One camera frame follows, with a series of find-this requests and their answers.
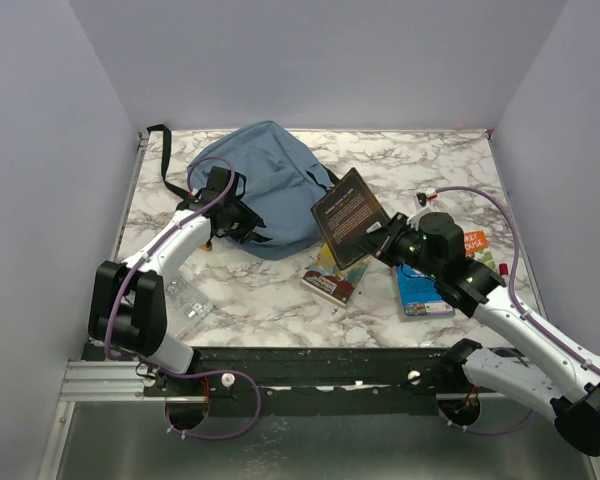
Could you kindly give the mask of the dark Three Days book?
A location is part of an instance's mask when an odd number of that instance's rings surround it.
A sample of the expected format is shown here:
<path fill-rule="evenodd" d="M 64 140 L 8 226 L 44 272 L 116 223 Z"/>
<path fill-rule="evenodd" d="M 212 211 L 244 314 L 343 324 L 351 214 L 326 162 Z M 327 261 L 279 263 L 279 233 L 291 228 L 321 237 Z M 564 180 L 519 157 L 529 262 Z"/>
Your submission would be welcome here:
<path fill-rule="evenodd" d="M 351 168 L 314 204 L 311 212 L 341 270 L 365 256 L 355 240 L 382 228 L 390 220 L 356 168 Z"/>

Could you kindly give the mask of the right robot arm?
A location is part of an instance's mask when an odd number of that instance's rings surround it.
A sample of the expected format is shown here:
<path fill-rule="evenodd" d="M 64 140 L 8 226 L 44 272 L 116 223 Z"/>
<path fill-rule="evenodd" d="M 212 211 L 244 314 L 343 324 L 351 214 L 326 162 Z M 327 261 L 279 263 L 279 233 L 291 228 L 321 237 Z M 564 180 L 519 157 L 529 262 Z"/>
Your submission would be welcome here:
<path fill-rule="evenodd" d="M 449 390 L 469 385 L 506 395 L 553 422 L 581 453 L 600 456 L 600 355 L 582 347 L 522 304 L 506 281 L 467 257 L 464 232 L 446 213 L 426 213 L 412 225 L 402 214 L 359 241 L 388 266 L 406 264 L 432 279 L 442 299 L 498 333 L 532 365 L 505 362 L 480 346 L 444 362 Z"/>

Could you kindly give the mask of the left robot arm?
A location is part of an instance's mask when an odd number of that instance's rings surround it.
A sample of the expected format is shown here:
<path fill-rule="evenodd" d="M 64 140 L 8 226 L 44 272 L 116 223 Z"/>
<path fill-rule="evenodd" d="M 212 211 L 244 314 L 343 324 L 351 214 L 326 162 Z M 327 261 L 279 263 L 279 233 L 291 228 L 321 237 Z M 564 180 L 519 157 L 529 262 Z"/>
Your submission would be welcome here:
<path fill-rule="evenodd" d="M 168 332 L 165 287 L 181 265 L 213 237 L 240 243 L 264 225 L 242 198 L 246 177 L 213 166 L 206 185 L 187 194 L 169 223 L 146 246 L 121 262 L 97 269 L 88 334 L 101 341 L 105 354 L 121 350 L 167 370 L 167 382 L 181 395 L 194 393 L 202 380 L 192 364 L 194 350 Z"/>

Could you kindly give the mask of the blue backpack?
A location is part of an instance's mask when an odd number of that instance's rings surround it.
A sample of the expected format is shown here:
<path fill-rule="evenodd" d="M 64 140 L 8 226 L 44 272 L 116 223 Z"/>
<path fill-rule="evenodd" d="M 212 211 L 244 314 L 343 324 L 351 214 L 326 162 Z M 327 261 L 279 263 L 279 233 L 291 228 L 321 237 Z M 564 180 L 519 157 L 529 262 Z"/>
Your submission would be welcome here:
<path fill-rule="evenodd" d="M 204 149 L 187 169 L 187 187 L 165 182 L 181 198 L 203 188 L 213 166 L 231 168 L 246 177 L 242 201 L 264 221 L 255 231 L 262 242 L 239 244 L 264 260 L 281 260 L 322 238 L 311 207 L 338 183 L 311 150 L 273 121 L 238 129 Z"/>

